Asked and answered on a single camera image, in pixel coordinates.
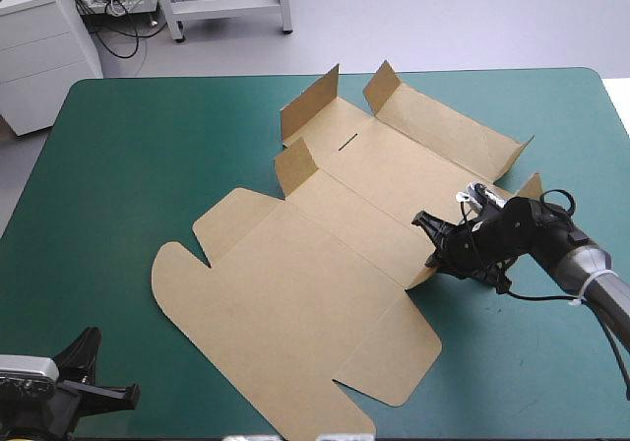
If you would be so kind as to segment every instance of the white floor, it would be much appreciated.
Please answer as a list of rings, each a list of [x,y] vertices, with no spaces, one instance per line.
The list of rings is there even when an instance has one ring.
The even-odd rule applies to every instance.
[[[167,30],[131,60],[99,46],[107,77],[589,67],[630,128],[630,0],[291,0],[295,31],[277,16],[191,22],[177,44]],[[122,53],[133,40],[106,39]],[[45,133],[0,127],[0,233]]]

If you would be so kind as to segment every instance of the flattened cardboard box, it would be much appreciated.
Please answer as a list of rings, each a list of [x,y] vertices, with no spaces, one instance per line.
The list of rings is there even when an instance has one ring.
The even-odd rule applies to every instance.
[[[335,385],[403,404],[441,343],[405,290],[432,271],[421,209],[457,221],[455,193],[490,184],[526,144],[402,83],[385,63],[372,116],[337,96],[339,68],[282,111],[278,200],[235,189],[153,267],[163,312],[286,439],[374,433]],[[532,182],[528,189],[536,184]]]

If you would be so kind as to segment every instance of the green tabletop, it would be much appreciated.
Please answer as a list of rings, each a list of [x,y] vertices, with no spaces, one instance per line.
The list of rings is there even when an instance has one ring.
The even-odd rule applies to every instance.
[[[341,95],[367,109],[369,77],[342,76]],[[546,187],[570,190],[578,224],[630,279],[630,143],[597,74],[402,77],[518,140],[535,134],[500,184],[515,190],[538,170]],[[137,382],[143,395],[136,411],[86,418],[79,435],[273,432],[161,313],[150,272],[169,240],[201,256],[191,225],[232,188],[280,195],[279,110],[314,79],[92,80],[70,91],[0,240],[0,352],[51,355],[84,327],[102,329],[98,382]],[[528,257],[512,278],[521,293],[559,291]],[[446,277],[410,296],[444,349],[401,408],[347,390],[379,436],[630,436],[621,376],[585,308]]]

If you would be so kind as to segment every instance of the cable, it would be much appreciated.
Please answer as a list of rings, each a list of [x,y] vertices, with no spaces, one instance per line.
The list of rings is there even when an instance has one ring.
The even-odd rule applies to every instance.
[[[525,300],[525,301],[573,300],[575,298],[569,295],[527,296],[527,295],[520,295],[518,293],[514,293],[511,290],[506,291],[506,294],[518,300]],[[585,305],[587,308],[589,308],[593,312],[593,316],[595,316],[595,319],[598,320],[598,323],[601,326],[601,330],[603,331],[604,335],[606,336],[606,339],[608,340],[608,344],[610,345],[610,348],[612,349],[612,353],[614,354],[614,359],[617,362],[619,371],[621,372],[621,377],[623,377],[623,382],[626,385],[626,399],[630,401],[630,376],[628,375],[628,370],[626,369],[623,359],[621,358],[621,353],[619,352],[619,346],[615,342],[614,337],[612,336],[612,333],[610,332],[610,329],[606,326],[606,324],[603,322],[603,320],[598,314],[598,311],[605,313],[605,310],[601,308],[600,306],[595,305],[591,301],[583,300],[582,304]]]
[[[79,14],[82,16],[87,16],[87,15],[95,15],[96,12],[94,11],[94,9],[92,9],[89,5],[88,2],[86,0],[74,0],[75,4],[77,6],[77,10],[79,11]],[[114,17],[122,17],[122,16],[126,16],[129,21],[131,22],[131,26],[133,29],[133,32],[125,32],[125,31],[120,31],[116,28],[113,28],[109,25],[101,25],[98,27],[94,27],[94,25],[92,25],[91,22],[89,22],[90,26],[92,26],[95,29],[89,29],[89,33],[93,34],[96,39],[100,42],[100,44],[104,47],[104,49],[109,52],[111,55],[113,55],[114,57],[117,57],[119,59],[130,59],[131,57],[135,56],[138,53],[138,50],[140,49],[140,39],[148,39],[151,37],[154,37],[155,35],[158,35],[160,32],[162,32],[164,30],[164,28],[167,26],[167,23],[164,23],[162,26],[160,26],[156,31],[151,32],[151,33],[146,33],[146,34],[140,34],[138,33],[138,28],[136,26],[136,22],[133,19],[133,17],[131,16],[131,12],[129,11],[129,9],[127,8],[127,6],[125,6],[125,3],[129,4],[129,0],[125,0],[125,3],[123,3],[122,0],[100,0],[103,2],[103,12],[104,14],[110,14]],[[117,9],[115,8],[115,6],[118,5],[120,6],[120,8],[122,8],[122,13],[116,11]],[[112,31],[112,32],[117,32],[121,35],[125,35],[128,37],[133,37],[135,39],[135,45],[134,45],[134,49],[130,54],[120,54],[118,52],[115,52],[109,45],[107,45],[107,43],[105,42],[105,40],[101,37],[100,35],[100,31],[102,29],[106,29],[108,31]]]
[[[476,256],[476,259],[478,260],[479,265],[485,271],[485,276],[484,276],[484,279],[485,279],[487,277],[488,269],[490,269],[490,267],[496,265],[497,263],[491,263],[487,266],[484,265],[483,261],[481,260],[481,255],[479,253],[479,250],[476,247],[476,243],[474,242],[473,231],[471,229],[471,225],[468,220],[468,214],[464,211],[464,202],[460,203],[460,210],[462,211],[462,220],[464,221],[464,224],[466,225],[466,228],[469,232],[469,239],[471,240],[471,245],[472,245],[472,250],[474,251],[474,255]],[[504,266],[503,268],[500,268],[500,267],[498,268],[499,273],[503,275],[504,278],[505,278],[505,272],[507,271],[508,267],[510,267],[510,265]],[[505,293],[511,296],[512,298],[516,298],[517,300],[524,300],[524,301],[554,301],[554,300],[574,300],[575,299],[574,296],[569,296],[569,295],[546,295],[546,296],[520,295],[518,293],[514,293],[510,289],[507,289]],[[593,315],[595,316],[596,320],[598,320],[598,323],[601,326],[601,330],[603,331],[604,335],[606,336],[606,339],[608,340],[608,343],[610,344],[610,348],[612,349],[612,353],[614,354],[614,359],[617,362],[619,371],[621,372],[621,377],[623,377],[623,382],[626,385],[626,399],[630,401],[630,376],[628,375],[628,370],[626,369],[623,359],[621,358],[619,347],[617,343],[615,342],[614,337],[612,336],[612,333],[610,332],[610,329],[606,326],[606,324],[603,322],[603,320],[598,314],[598,312],[606,313],[606,311],[603,308],[601,308],[599,305],[596,305],[594,302],[591,302],[591,301],[582,300],[582,304],[587,306],[587,308],[589,308],[593,312]]]
[[[162,24],[162,25],[161,25],[161,26],[157,29],[157,31],[154,31],[154,32],[152,32],[151,34],[139,34],[139,35],[138,35],[138,37],[139,37],[140,39],[150,39],[151,37],[154,37],[155,35],[158,35],[160,32],[164,31],[164,28],[166,28],[166,26],[168,26],[168,23],[163,23],[163,24]],[[124,31],[119,31],[119,30],[117,30],[117,29],[115,29],[115,28],[113,28],[113,27],[111,27],[111,26],[103,26],[103,27],[104,27],[104,28],[106,28],[106,29],[107,29],[107,30],[109,30],[109,31],[112,31],[112,32],[117,32],[117,33],[119,33],[119,34],[126,35],[126,36],[128,36],[128,37],[135,37],[135,35],[134,35],[134,34],[130,34],[130,33],[128,33],[128,32],[124,32]]]
[[[107,14],[107,7],[108,6],[110,6],[110,5],[113,6],[113,3],[118,3],[120,5],[120,7],[123,9],[123,11],[125,12],[125,15],[131,21],[132,28],[134,30],[134,37],[136,38],[136,43],[135,43],[135,46],[134,46],[134,50],[130,54],[126,54],[126,55],[119,54],[119,53],[115,52],[113,49],[111,49],[107,45],[107,43],[100,36],[99,31],[94,31],[94,35],[98,39],[98,41],[102,44],[102,46],[105,48],[105,50],[107,52],[109,52],[111,55],[113,55],[114,57],[117,57],[119,59],[130,59],[130,58],[132,58],[134,55],[136,55],[138,53],[138,50],[140,48],[140,39],[138,38],[138,29],[136,27],[136,23],[133,20],[133,18],[131,17],[131,14],[129,13],[129,11],[127,10],[127,7],[120,0],[103,0],[103,1],[107,2],[105,4],[105,7],[104,7],[105,14]],[[75,4],[77,5],[77,8],[78,8],[80,14],[82,14],[82,15],[93,15],[93,14],[95,14],[95,11],[92,8],[90,8],[84,2],[84,0],[75,0]]]

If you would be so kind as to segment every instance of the white cable tie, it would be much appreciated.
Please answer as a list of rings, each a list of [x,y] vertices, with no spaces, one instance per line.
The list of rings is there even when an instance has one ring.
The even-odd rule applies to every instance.
[[[589,275],[589,277],[584,281],[584,283],[582,283],[582,288],[580,288],[580,291],[578,292],[578,294],[576,295],[576,297],[569,301],[569,304],[571,306],[580,306],[582,304],[582,300],[584,300],[584,294],[587,292],[587,288],[589,287],[589,285],[591,284],[592,281],[594,281],[597,277],[599,276],[605,276],[606,274],[612,274],[615,277],[619,277],[617,275],[616,272],[612,271],[611,269],[603,269],[601,271],[596,271],[593,272],[592,274]]]

